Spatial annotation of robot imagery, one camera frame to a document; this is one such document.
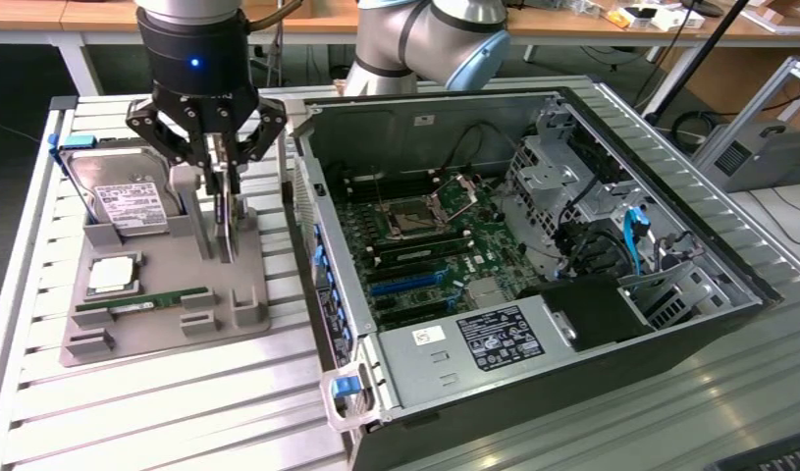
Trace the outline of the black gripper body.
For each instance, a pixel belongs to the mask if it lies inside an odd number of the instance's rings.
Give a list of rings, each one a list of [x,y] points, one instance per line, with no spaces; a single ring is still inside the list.
[[[248,20],[234,12],[204,25],[136,14],[156,108],[186,131],[235,132],[258,105],[248,59]]]

